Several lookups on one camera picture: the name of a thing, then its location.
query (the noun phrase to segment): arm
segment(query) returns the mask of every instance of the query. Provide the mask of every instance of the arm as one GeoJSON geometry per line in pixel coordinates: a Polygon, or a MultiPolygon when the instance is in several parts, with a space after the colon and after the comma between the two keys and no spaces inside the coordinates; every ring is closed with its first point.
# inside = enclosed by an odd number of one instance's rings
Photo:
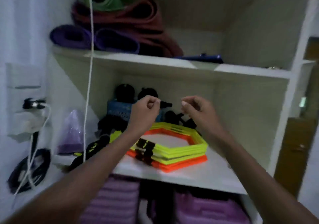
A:
{"type": "Polygon", "coordinates": [[[265,223],[319,224],[319,220],[286,191],[221,125],[215,109],[202,97],[182,98],[182,110],[217,144],[254,202],[265,223]]]}
{"type": "Polygon", "coordinates": [[[160,109],[160,100],[146,96],[132,107],[126,131],[84,164],[45,190],[14,214],[13,223],[77,223],[85,207],[126,151],[151,127],[160,109]]]}

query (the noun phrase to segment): wall socket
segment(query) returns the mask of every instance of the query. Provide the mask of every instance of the wall socket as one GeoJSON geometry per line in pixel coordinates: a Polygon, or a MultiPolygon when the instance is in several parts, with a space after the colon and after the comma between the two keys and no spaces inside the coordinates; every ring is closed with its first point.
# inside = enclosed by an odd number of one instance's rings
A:
{"type": "Polygon", "coordinates": [[[42,68],[6,63],[7,134],[34,133],[43,125],[42,111],[22,108],[27,98],[44,99],[42,68]]]}

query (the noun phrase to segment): blue box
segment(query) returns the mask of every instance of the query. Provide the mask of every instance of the blue box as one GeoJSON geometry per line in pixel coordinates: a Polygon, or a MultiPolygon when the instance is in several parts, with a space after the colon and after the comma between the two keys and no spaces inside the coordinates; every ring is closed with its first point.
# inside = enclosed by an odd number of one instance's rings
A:
{"type": "MultiPolygon", "coordinates": [[[[118,116],[122,118],[125,121],[130,120],[131,115],[131,109],[132,109],[131,103],[125,103],[125,102],[118,102],[118,101],[108,101],[107,102],[107,114],[118,116]]],[[[155,122],[161,122],[162,121],[162,110],[160,110],[159,115],[157,116],[155,122]]]]}

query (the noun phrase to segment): purple plastic bag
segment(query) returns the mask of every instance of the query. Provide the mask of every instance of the purple plastic bag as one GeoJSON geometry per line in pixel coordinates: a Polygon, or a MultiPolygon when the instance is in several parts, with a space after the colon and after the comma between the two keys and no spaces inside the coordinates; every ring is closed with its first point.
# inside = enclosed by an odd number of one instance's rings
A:
{"type": "Polygon", "coordinates": [[[83,113],[72,110],[64,121],[61,132],[61,142],[58,145],[58,154],[83,152],[83,113]]]}

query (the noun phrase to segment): white cord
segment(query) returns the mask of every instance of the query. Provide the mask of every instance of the white cord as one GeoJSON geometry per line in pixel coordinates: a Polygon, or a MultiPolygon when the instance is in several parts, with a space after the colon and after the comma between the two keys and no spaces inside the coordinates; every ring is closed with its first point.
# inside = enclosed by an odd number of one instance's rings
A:
{"type": "Polygon", "coordinates": [[[87,85],[86,105],[85,105],[85,114],[84,114],[83,163],[86,160],[86,120],[87,120],[87,111],[89,108],[91,77],[92,77],[92,68],[93,68],[93,53],[94,53],[94,26],[93,26],[93,6],[92,6],[93,3],[92,3],[92,0],[89,0],[89,3],[90,3],[90,22],[91,22],[91,56],[90,56],[89,82],[87,85]]]}
{"type": "MultiPolygon", "coordinates": [[[[42,127],[40,128],[40,132],[39,132],[39,135],[38,135],[38,139],[40,139],[40,136],[41,136],[41,133],[43,132],[43,128],[45,127],[45,125],[47,124],[48,120],[50,119],[51,117],[51,107],[49,104],[46,104],[46,103],[42,103],[42,105],[46,106],[48,109],[49,109],[49,113],[48,113],[48,117],[46,118],[46,120],[44,121],[42,127]]],[[[31,151],[32,151],[32,142],[33,142],[33,135],[31,135],[31,138],[30,138],[30,149],[29,149],[29,154],[28,154],[28,160],[27,160],[27,170],[26,170],[26,173],[22,179],[22,181],[20,182],[20,185],[18,186],[18,189],[16,190],[16,192],[14,193],[14,199],[13,199],[13,203],[12,203],[12,209],[14,207],[14,203],[15,203],[15,200],[16,200],[16,196],[19,192],[19,190],[21,189],[22,185],[24,184],[24,181],[26,180],[26,178],[28,178],[28,181],[31,185],[31,188],[34,189],[35,188],[35,184],[32,180],[32,174],[31,174],[31,166],[33,164],[33,161],[34,161],[34,158],[35,158],[35,154],[38,150],[38,148],[36,148],[34,150],[34,153],[32,155],[32,158],[31,158],[31,151]]]]}

